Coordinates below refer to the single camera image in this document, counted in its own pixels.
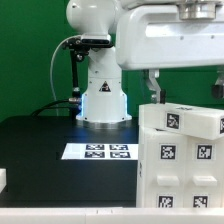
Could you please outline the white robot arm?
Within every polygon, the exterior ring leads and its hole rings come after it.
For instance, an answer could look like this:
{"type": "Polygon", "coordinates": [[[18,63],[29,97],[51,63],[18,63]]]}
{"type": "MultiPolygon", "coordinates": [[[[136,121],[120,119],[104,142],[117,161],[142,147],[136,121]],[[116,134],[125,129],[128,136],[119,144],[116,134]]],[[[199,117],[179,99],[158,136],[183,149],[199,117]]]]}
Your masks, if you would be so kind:
{"type": "Polygon", "coordinates": [[[124,70],[224,63],[224,0],[69,0],[78,31],[78,60],[88,58],[88,84],[77,119],[115,126],[131,120],[121,90],[124,70]]]}

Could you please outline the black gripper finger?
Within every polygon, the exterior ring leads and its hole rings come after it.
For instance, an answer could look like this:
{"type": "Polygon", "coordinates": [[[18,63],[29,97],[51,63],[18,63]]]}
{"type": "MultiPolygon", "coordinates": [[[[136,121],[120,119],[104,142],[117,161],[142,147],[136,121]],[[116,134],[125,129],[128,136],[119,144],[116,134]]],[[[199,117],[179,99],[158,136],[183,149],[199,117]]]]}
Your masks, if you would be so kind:
{"type": "Polygon", "coordinates": [[[216,99],[224,98],[224,65],[217,68],[217,80],[212,86],[212,96],[216,99]]]}

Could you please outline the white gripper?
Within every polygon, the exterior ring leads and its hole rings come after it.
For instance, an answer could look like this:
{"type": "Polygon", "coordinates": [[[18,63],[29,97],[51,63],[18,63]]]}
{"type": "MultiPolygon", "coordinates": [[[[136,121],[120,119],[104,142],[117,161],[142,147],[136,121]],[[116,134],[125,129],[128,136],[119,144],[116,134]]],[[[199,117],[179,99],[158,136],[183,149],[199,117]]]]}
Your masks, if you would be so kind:
{"type": "Polygon", "coordinates": [[[124,3],[116,29],[116,60],[145,70],[153,103],[164,104],[160,68],[224,64],[224,3],[124,3]]]}

